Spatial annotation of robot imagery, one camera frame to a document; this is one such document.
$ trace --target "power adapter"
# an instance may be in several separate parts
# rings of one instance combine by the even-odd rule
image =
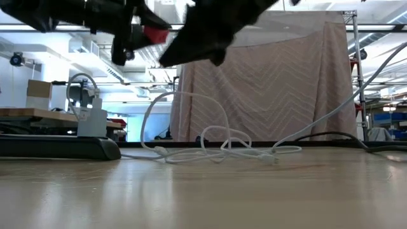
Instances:
[[[106,137],[107,111],[102,109],[102,99],[95,96],[92,108],[81,108],[78,120],[78,137]]]

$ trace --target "wooden board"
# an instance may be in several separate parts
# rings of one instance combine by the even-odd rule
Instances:
[[[146,154],[140,149],[123,150]],[[310,148],[278,165],[0,160],[1,228],[404,229],[407,166]]]
[[[0,108],[0,116],[2,117],[32,116],[38,118],[48,118],[52,120],[78,122],[73,114],[61,113],[56,111],[46,111],[34,108]],[[119,123],[113,123],[111,121],[107,122],[107,126],[113,128],[121,128],[121,125]]]

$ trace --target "beige blanket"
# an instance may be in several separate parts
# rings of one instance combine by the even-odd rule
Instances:
[[[245,132],[253,141],[278,141],[338,107],[352,95],[352,82],[340,13],[268,13],[259,24],[270,24],[265,21],[281,23],[276,35],[273,28],[243,31],[239,44],[228,49],[220,67],[207,60],[186,64],[178,91],[212,97],[225,109],[230,127]],[[258,45],[244,45],[245,40],[255,40],[248,34],[259,34]],[[204,128],[224,126],[223,120],[220,108],[211,101],[174,97],[171,134],[175,141],[194,141]],[[351,103],[308,134],[355,134],[355,130]],[[226,135],[224,130],[211,130],[205,138],[224,141]]]

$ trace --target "metal pole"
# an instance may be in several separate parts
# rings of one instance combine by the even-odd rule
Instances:
[[[359,32],[357,30],[357,11],[354,11],[352,16],[352,21],[354,25],[354,36],[355,36],[355,50],[356,50],[356,60],[357,60],[357,84],[361,88],[364,84],[363,73],[362,73],[362,60],[361,60],[361,47],[359,46]],[[362,107],[362,129],[363,129],[363,140],[368,140],[368,127],[366,126],[366,101],[364,100],[364,91],[361,91],[359,95],[359,101]]]

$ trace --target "cardboard box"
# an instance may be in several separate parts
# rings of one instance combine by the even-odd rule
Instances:
[[[49,110],[51,107],[52,84],[49,82],[28,80],[27,108]]]

